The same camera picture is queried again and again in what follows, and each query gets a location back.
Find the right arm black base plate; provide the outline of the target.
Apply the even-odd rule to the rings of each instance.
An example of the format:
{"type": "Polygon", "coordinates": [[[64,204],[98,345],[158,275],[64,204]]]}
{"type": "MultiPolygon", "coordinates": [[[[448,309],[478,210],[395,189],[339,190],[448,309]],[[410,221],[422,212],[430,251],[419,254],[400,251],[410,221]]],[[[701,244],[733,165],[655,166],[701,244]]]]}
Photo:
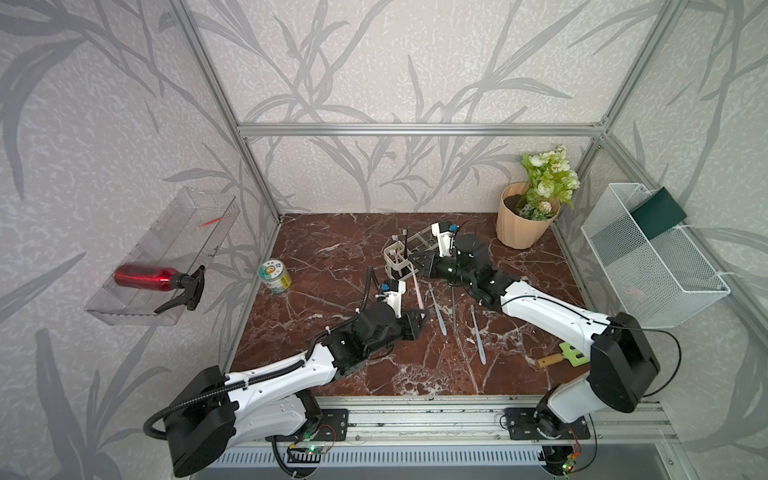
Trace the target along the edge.
{"type": "Polygon", "coordinates": [[[591,438],[590,422],[584,417],[566,424],[551,414],[540,413],[535,408],[506,408],[499,424],[508,432],[511,440],[581,441],[591,438]]]}

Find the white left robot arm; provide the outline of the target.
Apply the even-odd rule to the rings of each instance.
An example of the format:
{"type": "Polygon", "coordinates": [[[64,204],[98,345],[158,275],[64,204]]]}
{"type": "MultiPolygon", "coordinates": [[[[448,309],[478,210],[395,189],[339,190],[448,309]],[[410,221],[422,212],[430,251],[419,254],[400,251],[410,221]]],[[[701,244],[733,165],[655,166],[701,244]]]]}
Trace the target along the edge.
{"type": "Polygon", "coordinates": [[[356,373],[401,341],[417,340],[429,318],[424,309],[396,312],[377,301],[318,333],[292,357],[245,372],[208,367],[144,422],[143,433],[167,443],[177,478],[205,469],[243,443],[313,435],[323,413],[312,388],[356,373]]]}

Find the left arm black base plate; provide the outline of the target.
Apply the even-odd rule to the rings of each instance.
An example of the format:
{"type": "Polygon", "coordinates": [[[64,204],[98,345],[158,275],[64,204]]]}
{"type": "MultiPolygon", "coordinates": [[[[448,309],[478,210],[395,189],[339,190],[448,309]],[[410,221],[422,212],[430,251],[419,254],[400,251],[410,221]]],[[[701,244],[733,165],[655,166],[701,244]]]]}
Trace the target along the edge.
{"type": "Polygon", "coordinates": [[[320,416],[311,416],[289,435],[292,441],[344,441],[347,437],[350,411],[348,409],[324,409],[320,416]]]}

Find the black toothbrush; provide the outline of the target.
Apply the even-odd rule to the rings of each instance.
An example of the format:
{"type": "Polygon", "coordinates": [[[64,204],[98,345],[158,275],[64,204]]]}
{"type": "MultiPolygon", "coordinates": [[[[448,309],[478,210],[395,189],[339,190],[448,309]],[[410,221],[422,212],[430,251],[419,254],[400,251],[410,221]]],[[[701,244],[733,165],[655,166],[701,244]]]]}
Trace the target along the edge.
{"type": "Polygon", "coordinates": [[[409,237],[409,231],[408,231],[407,228],[402,229],[401,237],[402,237],[401,241],[402,241],[402,244],[403,244],[402,256],[403,256],[404,260],[408,260],[408,237],[409,237]]]}

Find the light blue long toothbrush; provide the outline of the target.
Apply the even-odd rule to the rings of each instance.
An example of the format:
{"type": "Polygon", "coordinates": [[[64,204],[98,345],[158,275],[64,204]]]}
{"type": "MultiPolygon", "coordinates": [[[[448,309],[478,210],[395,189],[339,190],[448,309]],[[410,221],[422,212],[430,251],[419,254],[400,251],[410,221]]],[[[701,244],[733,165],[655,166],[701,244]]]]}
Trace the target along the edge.
{"type": "Polygon", "coordinates": [[[439,304],[437,302],[433,285],[431,283],[428,283],[428,292],[429,292],[430,298],[432,300],[432,305],[433,305],[433,308],[435,310],[435,314],[436,314],[436,318],[437,318],[437,322],[438,322],[438,326],[439,326],[440,332],[441,332],[441,334],[443,336],[447,336],[447,327],[446,327],[445,321],[443,319],[440,306],[439,306],[439,304]]]}

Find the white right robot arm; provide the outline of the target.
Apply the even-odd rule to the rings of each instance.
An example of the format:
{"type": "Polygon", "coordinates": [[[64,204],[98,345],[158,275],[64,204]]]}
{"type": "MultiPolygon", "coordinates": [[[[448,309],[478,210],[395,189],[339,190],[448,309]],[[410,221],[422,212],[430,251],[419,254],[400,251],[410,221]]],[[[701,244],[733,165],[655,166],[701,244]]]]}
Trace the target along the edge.
{"type": "Polygon", "coordinates": [[[434,237],[435,247],[408,256],[420,274],[464,288],[479,306],[530,323],[588,360],[587,373],[550,390],[537,404],[533,417],[544,435],[555,437],[599,410],[632,413],[652,396],[661,367],[647,339],[651,331],[633,316],[577,307],[496,269],[488,247],[474,235],[437,231],[434,237]]]}

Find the pink toothbrush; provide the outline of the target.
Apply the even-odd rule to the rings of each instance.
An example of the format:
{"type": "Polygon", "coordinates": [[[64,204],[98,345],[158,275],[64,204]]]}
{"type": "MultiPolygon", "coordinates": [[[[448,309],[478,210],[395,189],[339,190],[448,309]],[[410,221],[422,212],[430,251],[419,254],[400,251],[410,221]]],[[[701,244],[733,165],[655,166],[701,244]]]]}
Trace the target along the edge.
{"type": "Polygon", "coordinates": [[[419,307],[419,309],[424,309],[424,300],[423,300],[423,297],[422,297],[422,294],[421,294],[421,290],[420,290],[420,287],[419,287],[419,284],[418,284],[417,271],[416,271],[415,267],[413,267],[413,266],[411,266],[411,279],[412,279],[412,282],[413,282],[413,289],[415,291],[418,307],[419,307]]]}

